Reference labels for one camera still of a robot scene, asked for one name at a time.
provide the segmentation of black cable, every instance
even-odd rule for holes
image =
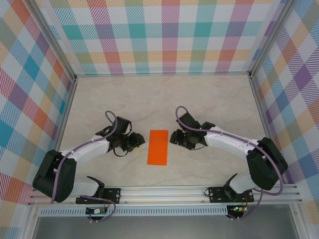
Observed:
[[[206,196],[206,197],[209,197],[209,195],[207,195],[206,194],[206,191],[208,190],[208,188],[204,191],[204,195]]]
[[[202,148],[205,148],[206,146],[203,146],[201,148],[195,148],[195,149],[190,149],[190,151],[195,151],[195,150],[199,150],[199,149],[202,149]]]
[[[118,157],[124,157],[124,156],[126,156],[129,152],[126,151],[126,154],[124,154],[124,155],[118,155],[118,154],[115,152],[115,149],[113,148],[113,153],[114,153],[116,156],[118,156]]]

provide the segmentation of colorful plaid backdrop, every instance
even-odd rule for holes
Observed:
[[[22,0],[0,0],[0,238],[15,239],[71,80]]]
[[[319,238],[319,0],[299,0],[256,85],[268,123]]]
[[[284,0],[37,3],[75,72],[96,75],[246,72]]]

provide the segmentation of orange block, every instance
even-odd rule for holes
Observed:
[[[148,165],[167,165],[168,130],[151,130]]]

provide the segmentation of marble surface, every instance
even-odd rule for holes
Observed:
[[[80,167],[77,175],[96,177],[108,186],[222,185],[233,174],[248,171],[246,161],[219,148],[189,151],[171,143],[167,166],[147,165],[150,130],[166,129],[170,137],[178,129],[179,105],[200,123],[208,121],[248,138],[265,135],[245,75],[80,78],[61,150],[108,126],[104,112],[111,110],[131,120],[133,131],[142,134],[146,143],[122,158],[112,152],[98,156]]]

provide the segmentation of purple cable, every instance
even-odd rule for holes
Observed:
[[[102,137],[102,138],[99,138],[99,139],[96,139],[96,140],[93,140],[93,141],[88,141],[88,142],[85,142],[83,144],[80,144],[79,146],[75,147],[72,151],[68,152],[61,160],[59,166],[58,166],[58,169],[56,170],[56,174],[55,174],[55,179],[54,179],[54,186],[53,186],[53,193],[52,193],[52,198],[51,198],[51,204],[54,202],[54,199],[55,199],[55,196],[56,196],[56,190],[57,190],[57,187],[58,187],[58,179],[59,179],[59,174],[60,174],[60,171],[61,171],[61,167],[64,163],[64,161],[67,159],[68,156],[70,156],[72,154],[72,152],[76,152],[77,150],[79,150],[80,148],[88,145],[88,144],[91,144],[91,143],[96,143],[96,142],[99,142],[99,141],[102,141],[102,140],[105,140],[107,137],[111,136],[117,126],[118,126],[118,120],[116,118],[116,115],[112,112],[112,111],[105,111],[105,115],[107,115],[107,113],[110,113],[113,115],[114,117],[114,122],[115,122],[115,125],[114,125],[114,129],[109,133],[107,134],[106,136]]]
[[[192,130],[192,131],[198,131],[198,132],[211,132],[211,133],[223,134],[224,136],[228,136],[228,137],[230,137],[230,138],[234,138],[234,139],[236,139],[236,140],[239,140],[239,141],[242,141],[242,142],[244,142],[244,143],[246,143],[246,144],[249,144],[249,145],[255,147],[256,149],[258,149],[261,153],[263,153],[263,154],[265,155],[265,157],[269,160],[269,162],[271,163],[271,165],[274,167],[274,170],[276,171],[277,176],[278,176],[278,178],[279,178],[279,182],[280,182],[280,189],[279,189],[279,191],[278,191],[277,193],[270,193],[270,192],[265,192],[263,189],[262,189],[262,190],[254,189],[255,191],[261,193],[261,194],[260,194],[260,199],[258,200],[258,202],[257,202],[257,204],[256,204],[256,206],[255,206],[255,208],[254,208],[250,213],[248,213],[247,215],[243,216],[242,218],[248,217],[249,215],[251,215],[251,213],[252,213],[253,211],[255,211],[255,209],[259,206],[259,204],[260,204],[260,202],[261,202],[261,200],[262,200],[262,197],[263,197],[263,194],[264,194],[264,193],[265,193],[265,194],[268,194],[268,195],[271,195],[271,196],[277,196],[277,195],[279,195],[279,194],[282,193],[282,191],[283,191],[283,189],[284,189],[284,181],[283,181],[283,178],[282,178],[282,176],[281,176],[281,174],[280,174],[280,172],[279,172],[279,169],[278,169],[278,167],[276,166],[275,162],[272,160],[272,158],[269,156],[269,154],[266,153],[261,147],[255,145],[254,143],[249,142],[248,140],[245,140],[245,139],[243,139],[243,138],[234,136],[234,135],[229,134],[229,133],[226,133],[226,132],[221,132],[221,131],[218,131],[218,130],[211,130],[211,129],[197,129],[197,128],[188,127],[188,126],[185,125],[185,124],[179,119],[179,117],[178,117],[178,110],[179,110],[180,108],[183,108],[187,113],[188,113],[188,110],[187,110],[184,106],[178,106],[178,107],[176,108],[176,111],[175,111],[175,115],[176,115],[177,121],[178,121],[183,127],[185,127],[186,129],[189,129],[189,130]]]
[[[115,213],[115,209],[116,209],[116,204],[114,202],[112,202],[111,200],[107,200],[107,199],[104,199],[104,198],[95,198],[95,197],[89,197],[89,196],[81,196],[82,198],[87,198],[87,199],[93,199],[93,200],[99,200],[99,201],[104,201],[104,202],[107,202],[107,203],[111,203],[113,204],[114,206],[114,209],[113,211],[111,212],[111,214],[109,214],[108,216],[105,216],[104,218],[98,220],[98,221],[95,221],[91,218],[91,214],[89,215],[89,219],[91,220],[91,222],[95,222],[95,223],[101,223],[107,219],[109,219],[114,213]]]

